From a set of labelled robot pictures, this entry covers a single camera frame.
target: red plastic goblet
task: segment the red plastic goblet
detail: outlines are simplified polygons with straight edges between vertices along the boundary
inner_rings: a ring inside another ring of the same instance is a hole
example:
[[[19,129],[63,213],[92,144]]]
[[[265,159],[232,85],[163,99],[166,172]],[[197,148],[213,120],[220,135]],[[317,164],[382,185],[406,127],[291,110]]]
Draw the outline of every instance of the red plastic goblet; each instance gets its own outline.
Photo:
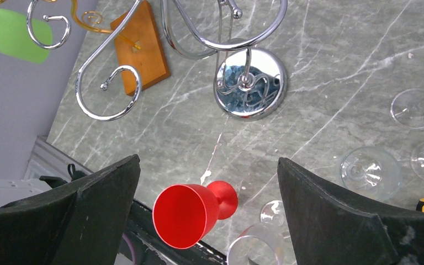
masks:
[[[238,207],[238,196],[224,181],[207,187],[176,184],[163,190],[153,205],[153,225],[169,246],[183,250],[194,246],[218,219],[229,218]]]

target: marble countertop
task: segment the marble countertop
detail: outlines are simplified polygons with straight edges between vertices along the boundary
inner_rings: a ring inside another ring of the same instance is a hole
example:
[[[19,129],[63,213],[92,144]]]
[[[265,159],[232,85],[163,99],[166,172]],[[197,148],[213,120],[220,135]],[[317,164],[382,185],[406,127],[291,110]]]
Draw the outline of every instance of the marble countertop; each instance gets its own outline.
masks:
[[[218,9],[214,1],[183,0],[198,29],[216,39]],[[100,0],[97,10],[110,22],[132,1]],[[237,0],[243,17],[233,37],[249,38],[276,14],[275,0]],[[410,167],[411,151],[424,142],[424,131],[409,131],[389,116],[399,92],[424,89],[424,1],[290,0],[280,27],[258,44],[285,64],[289,87],[282,105],[270,116],[243,122],[224,114],[213,96],[215,57],[190,61],[166,43],[160,3],[151,1],[171,77],[143,91],[125,117],[98,122],[76,103],[76,71],[107,36],[87,33],[48,142],[97,171],[133,153],[141,158],[135,198],[152,207],[164,188],[175,183],[230,182],[239,207],[218,221],[203,240],[223,253],[248,226],[259,221],[261,207],[280,199],[277,161],[288,157],[340,184],[336,165],[361,146],[386,149],[402,165],[402,188],[387,203],[414,209],[424,197],[424,181]],[[181,43],[203,49],[188,35],[174,9],[173,29]],[[116,113],[130,97],[120,78],[99,89],[118,62],[111,44],[88,69],[84,100],[94,112]],[[287,241],[285,264],[295,264]]]

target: wooden base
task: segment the wooden base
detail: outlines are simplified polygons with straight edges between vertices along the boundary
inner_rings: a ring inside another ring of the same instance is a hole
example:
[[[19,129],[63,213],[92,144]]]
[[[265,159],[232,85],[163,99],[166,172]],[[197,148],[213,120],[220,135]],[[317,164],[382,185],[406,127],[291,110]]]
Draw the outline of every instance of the wooden base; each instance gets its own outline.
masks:
[[[116,29],[125,16],[126,13],[111,22],[111,29]],[[170,76],[152,8],[147,1],[140,4],[121,33],[141,48],[140,50],[134,48],[120,36],[114,39],[119,65],[132,65],[139,71],[142,90]],[[126,94],[133,96],[136,90],[135,77],[128,71],[122,72],[121,77]]]

